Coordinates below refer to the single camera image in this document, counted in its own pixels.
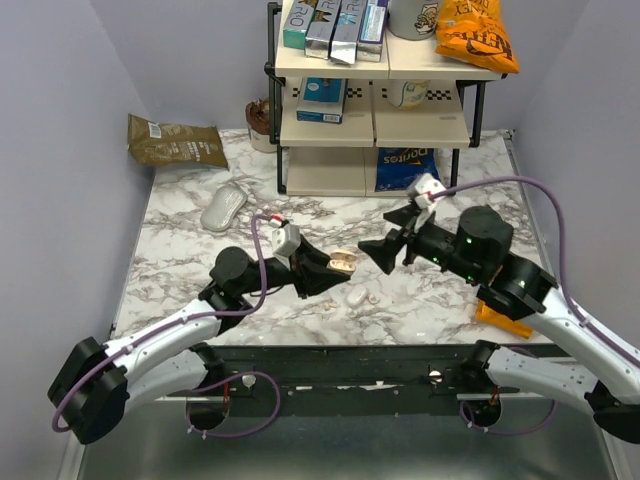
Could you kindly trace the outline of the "beige earbud charging case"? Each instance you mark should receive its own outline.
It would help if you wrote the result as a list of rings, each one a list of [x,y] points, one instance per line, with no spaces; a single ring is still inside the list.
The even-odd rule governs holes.
[[[357,256],[346,249],[336,249],[329,255],[327,268],[352,275],[356,271]]]

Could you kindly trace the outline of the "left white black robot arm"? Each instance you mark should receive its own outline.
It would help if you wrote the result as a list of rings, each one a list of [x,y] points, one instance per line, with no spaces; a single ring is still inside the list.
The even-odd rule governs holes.
[[[356,256],[313,247],[292,225],[273,233],[273,254],[243,248],[220,251],[210,282],[176,313],[128,337],[76,343],[47,391],[52,428],[91,444],[110,433],[133,408],[184,390],[214,393],[226,380],[212,364],[206,341],[258,311],[272,289],[291,286],[301,298],[349,281]]]

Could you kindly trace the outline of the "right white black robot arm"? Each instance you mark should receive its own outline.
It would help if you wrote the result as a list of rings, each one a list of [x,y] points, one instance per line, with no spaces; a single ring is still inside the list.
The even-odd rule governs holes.
[[[639,441],[639,352],[613,332],[597,332],[598,322],[582,325],[563,296],[559,282],[536,263],[511,253],[512,226],[489,206],[463,211],[455,232],[407,205],[387,212],[394,227],[384,238],[358,244],[385,273],[398,254],[404,265],[421,257],[476,287],[477,297],[497,313],[521,321],[576,360],[567,366],[527,357],[479,340],[461,363],[456,382],[466,393],[492,386],[544,396],[592,416],[609,434]]]

